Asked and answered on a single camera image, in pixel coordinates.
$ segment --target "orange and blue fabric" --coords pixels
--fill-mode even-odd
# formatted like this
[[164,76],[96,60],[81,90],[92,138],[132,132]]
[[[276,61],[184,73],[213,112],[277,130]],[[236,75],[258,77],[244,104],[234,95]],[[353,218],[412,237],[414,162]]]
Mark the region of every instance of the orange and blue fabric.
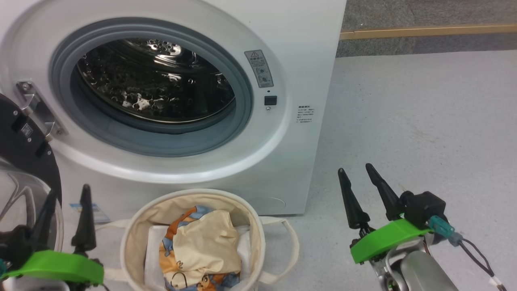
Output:
[[[170,224],[159,247],[159,262],[164,274],[173,272],[174,276],[185,276],[181,273],[183,263],[175,259],[174,236],[177,234],[178,228],[199,220],[209,212],[212,212],[211,208],[198,205],[189,209]],[[199,283],[181,289],[176,289],[165,279],[165,288],[168,291],[223,291],[224,287],[231,288],[237,283],[239,283],[239,274],[237,273],[205,274]]]

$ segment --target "white washing machine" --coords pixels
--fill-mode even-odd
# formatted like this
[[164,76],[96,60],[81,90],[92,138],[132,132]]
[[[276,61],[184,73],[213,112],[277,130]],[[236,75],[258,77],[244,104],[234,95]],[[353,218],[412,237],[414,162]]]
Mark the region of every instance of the white washing machine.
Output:
[[217,188],[303,213],[345,0],[17,0],[0,88],[52,138],[63,201],[124,219]]

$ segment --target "screw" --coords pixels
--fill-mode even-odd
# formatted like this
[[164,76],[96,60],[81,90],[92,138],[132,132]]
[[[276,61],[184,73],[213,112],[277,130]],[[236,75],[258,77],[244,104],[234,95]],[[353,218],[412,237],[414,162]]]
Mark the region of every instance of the screw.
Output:
[[22,89],[23,90],[29,91],[30,88],[31,88],[31,85],[29,83],[23,83],[22,84]]

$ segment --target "teal connector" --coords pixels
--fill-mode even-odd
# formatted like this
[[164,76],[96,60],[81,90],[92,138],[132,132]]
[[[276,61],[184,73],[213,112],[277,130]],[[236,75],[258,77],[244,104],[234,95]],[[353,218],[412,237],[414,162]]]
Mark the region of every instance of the teal connector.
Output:
[[436,215],[429,219],[429,228],[446,239],[449,239],[454,234],[454,227]]

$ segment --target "gray rubber seal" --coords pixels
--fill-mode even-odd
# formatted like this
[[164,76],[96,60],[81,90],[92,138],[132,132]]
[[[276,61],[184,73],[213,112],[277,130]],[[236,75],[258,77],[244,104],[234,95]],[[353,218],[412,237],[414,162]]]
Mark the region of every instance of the gray rubber seal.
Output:
[[[167,125],[134,119],[93,101],[75,70],[78,60],[103,43],[137,37],[170,41],[211,62],[232,86],[235,106],[201,122]],[[52,89],[70,117],[94,137],[139,154],[174,157],[211,151],[244,129],[253,107],[251,84],[238,62],[206,36],[170,22],[115,18],[93,23],[67,37],[51,64]]]

